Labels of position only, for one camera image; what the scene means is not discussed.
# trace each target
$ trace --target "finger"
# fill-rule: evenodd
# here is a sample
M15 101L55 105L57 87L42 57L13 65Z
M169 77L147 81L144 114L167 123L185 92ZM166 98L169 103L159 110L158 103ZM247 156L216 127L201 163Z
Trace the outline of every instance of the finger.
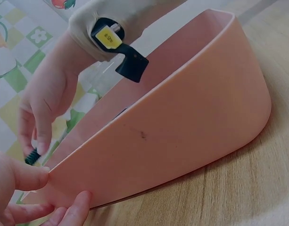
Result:
M16 205L9 204L10 211L15 224L22 224L42 218L54 211L54 207L49 204L36 205Z
M50 146L52 138L52 112L46 102L45 106L33 109L36 125L37 152L44 155Z
M35 120L33 114L20 108L18 118L18 138L25 156L30 154L33 150L31 139L34 126Z
M50 217L49 220L41 224L41 226L57 226L64 218L67 209L65 207L58 208Z
M90 192L79 193L59 226L82 226L89 214L91 198Z
M48 167L35 167L10 159L15 179L15 189L32 191L44 187L48 182Z

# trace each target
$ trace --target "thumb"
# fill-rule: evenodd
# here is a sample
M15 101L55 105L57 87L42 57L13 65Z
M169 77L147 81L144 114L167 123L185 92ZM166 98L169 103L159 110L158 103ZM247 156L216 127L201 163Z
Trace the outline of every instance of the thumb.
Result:
M15 189L21 191L38 190L48 182L48 167L35 167L10 159Z
M52 113L48 106L33 111L36 126L37 153L44 155L50 146L52 138Z

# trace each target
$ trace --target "dark mark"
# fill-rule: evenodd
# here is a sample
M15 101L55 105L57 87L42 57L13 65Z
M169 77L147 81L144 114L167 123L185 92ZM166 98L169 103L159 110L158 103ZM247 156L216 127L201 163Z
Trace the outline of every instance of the dark mark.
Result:
M143 131L141 131L140 133L141 133L141 138L146 140L146 134Z

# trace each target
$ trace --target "beige sleeve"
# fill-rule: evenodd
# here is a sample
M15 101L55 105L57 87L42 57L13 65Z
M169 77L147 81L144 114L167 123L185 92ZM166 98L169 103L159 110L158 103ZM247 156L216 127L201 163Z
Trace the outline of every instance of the beige sleeve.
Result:
M125 32L124 43L130 45L153 22L186 0L90 0L69 20L72 38L98 61L109 61L114 54L100 50L91 38L91 31L101 17L119 23Z

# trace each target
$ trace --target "black clip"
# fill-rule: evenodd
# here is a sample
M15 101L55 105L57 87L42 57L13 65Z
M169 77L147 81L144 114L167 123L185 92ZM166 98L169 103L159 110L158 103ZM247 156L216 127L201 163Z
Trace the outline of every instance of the black clip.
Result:
M101 31L106 25L111 27L114 24L117 24L114 20L108 18L100 18L94 25L94 28L91 31L91 37L93 40L99 45L99 47L109 53L121 53L125 55L123 62L116 68L116 72L121 74L122 76L130 79L134 82L140 82L141 76L145 71L147 65L149 64L148 59L142 56L139 52L137 52L133 47L122 43L116 49L108 49L106 48L97 38L96 34ZM124 30L120 27L118 31L116 31L118 37L123 40L124 39Z

